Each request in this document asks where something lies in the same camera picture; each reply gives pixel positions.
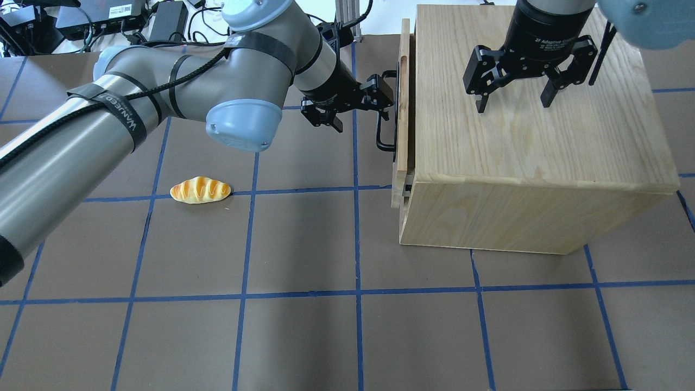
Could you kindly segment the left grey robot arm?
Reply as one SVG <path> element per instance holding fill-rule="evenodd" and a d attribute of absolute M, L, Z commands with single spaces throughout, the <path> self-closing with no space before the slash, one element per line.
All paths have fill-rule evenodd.
<path fill-rule="evenodd" d="M 384 111 L 395 97 L 379 74 L 358 82 L 328 38 L 293 1 L 227 1 L 231 35 L 211 59 L 157 47 L 102 52 L 93 82 L 2 147 L 2 284 L 30 253 L 169 117 L 201 121 L 231 148 L 260 153 L 280 126 L 288 89 L 314 126 L 338 114 Z"/>

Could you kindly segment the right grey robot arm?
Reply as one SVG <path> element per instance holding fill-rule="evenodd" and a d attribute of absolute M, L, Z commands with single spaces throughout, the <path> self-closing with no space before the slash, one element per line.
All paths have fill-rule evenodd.
<path fill-rule="evenodd" d="M 463 76 L 483 113 L 490 94 L 519 79 L 547 77 L 540 96 L 548 108 L 570 85 L 593 85 L 617 34 L 649 50 L 693 40 L 692 1 L 518 1 L 506 40 L 472 50 Z"/>

